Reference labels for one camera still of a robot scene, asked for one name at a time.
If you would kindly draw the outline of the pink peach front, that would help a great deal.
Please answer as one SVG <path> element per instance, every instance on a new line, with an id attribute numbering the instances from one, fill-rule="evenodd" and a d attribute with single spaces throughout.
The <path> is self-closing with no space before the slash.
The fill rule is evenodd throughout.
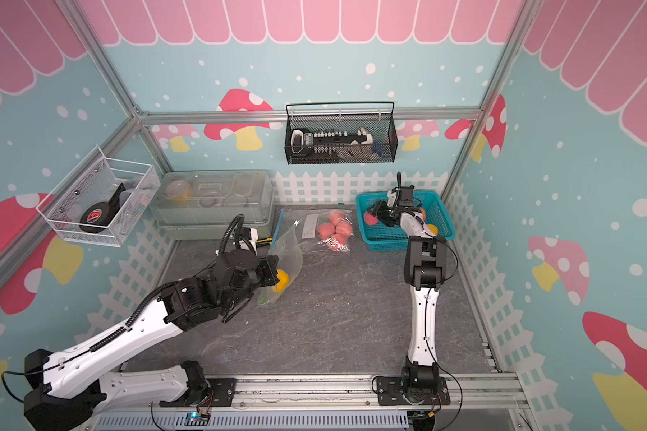
<path id="1" fill-rule="evenodd" d="M 375 226 L 378 223 L 378 218 L 367 211 L 363 215 L 363 221 L 367 226 Z"/>

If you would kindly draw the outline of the green zipper bag with coasters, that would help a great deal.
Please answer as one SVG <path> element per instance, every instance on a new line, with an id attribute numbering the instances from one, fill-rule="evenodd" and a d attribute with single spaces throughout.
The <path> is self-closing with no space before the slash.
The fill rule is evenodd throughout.
<path id="1" fill-rule="evenodd" d="M 275 294 L 272 287 L 264 287 L 258 298 L 258 305 L 260 306 L 270 306 L 278 302 L 303 267 L 303 251 L 298 241 L 297 227 L 298 222 L 294 222 L 288 226 L 287 230 L 279 233 L 275 244 L 269 251 L 269 255 L 277 255 L 280 258 L 278 269 L 282 269 L 289 274 L 289 286 L 281 294 Z"/>

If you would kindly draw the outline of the clear blue zip-top bag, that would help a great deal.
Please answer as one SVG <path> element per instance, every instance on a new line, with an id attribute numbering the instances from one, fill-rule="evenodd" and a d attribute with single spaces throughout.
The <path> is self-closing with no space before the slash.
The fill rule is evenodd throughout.
<path id="1" fill-rule="evenodd" d="M 350 208 L 288 206 L 278 213 L 273 232 L 275 249 L 278 242 L 298 244 L 307 253 L 318 251 L 348 252 L 355 235 L 355 223 Z"/>

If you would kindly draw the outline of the large pink peach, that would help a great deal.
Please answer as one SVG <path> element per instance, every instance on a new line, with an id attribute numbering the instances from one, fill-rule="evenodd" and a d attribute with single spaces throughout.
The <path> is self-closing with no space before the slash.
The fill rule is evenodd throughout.
<path id="1" fill-rule="evenodd" d="M 323 223 L 318 226 L 317 235 L 320 240 L 325 241 L 336 233 L 335 229 L 336 227 L 333 224 Z"/>

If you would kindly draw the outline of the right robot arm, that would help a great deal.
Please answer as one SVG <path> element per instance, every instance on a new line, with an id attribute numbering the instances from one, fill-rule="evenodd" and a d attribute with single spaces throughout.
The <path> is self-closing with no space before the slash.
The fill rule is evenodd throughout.
<path id="1" fill-rule="evenodd" d="M 442 377 L 436 347 L 436 306 L 448 274 L 449 245 L 434 233 L 415 199 L 413 185 L 404 185 L 402 174 L 385 200 L 374 204 L 371 213 L 385 226 L 399 227 L 407 236 L 404 281 L 413 299 L 412 332 L 400 377 L 399 391 L 410 404 L 426 400 L 438 406 L 450 404 L 449 389 Z"/>

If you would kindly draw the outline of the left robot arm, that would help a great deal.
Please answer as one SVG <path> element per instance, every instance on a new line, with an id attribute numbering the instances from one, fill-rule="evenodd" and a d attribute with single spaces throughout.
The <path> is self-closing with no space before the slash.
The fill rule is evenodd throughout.
<path id="1" fill-rule="evenodd" d="M 117 368 L 203 323 L 228 323 L 258 289 L 276 286 L 280 258 L 258 253 L 258 242 L 239 214 L 214 260 L 195 276 L 156 287 L 125 321 L 95 337 L 57 352 L 30 353 L 21 375 L 32 389 L 19 400 L 26 420 L 36 430 L 72 430 L 95 415 L 141 404 L 206 411 L 217 388 L 196 361 L 128 374 Z"/>

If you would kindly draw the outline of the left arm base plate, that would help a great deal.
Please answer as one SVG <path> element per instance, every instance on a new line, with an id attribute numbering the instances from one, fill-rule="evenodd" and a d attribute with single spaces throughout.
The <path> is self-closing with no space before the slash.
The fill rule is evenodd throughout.
<path id="1" fill-rule="evenodd" d="M 161 400 L 161 408 L 192 407 L 208 409 L 212 407 L 230 407 L 235 396 L 235 378 L 210 378 L 189 382 L 185 391 L 177 400 Z"/>

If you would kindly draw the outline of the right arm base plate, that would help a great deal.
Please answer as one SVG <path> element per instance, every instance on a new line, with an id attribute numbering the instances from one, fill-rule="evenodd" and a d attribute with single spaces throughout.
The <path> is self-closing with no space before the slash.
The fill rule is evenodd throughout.
<path id="1" fill-rule="evenodd" d="M 400 377 L 375 376 L 371 389 L 377 395 L 380 406 L 434 406 L 444 407 L 451 404 L 446 379 L 439 378 L 436 390 L 428 388 L 407 388 Z"/>

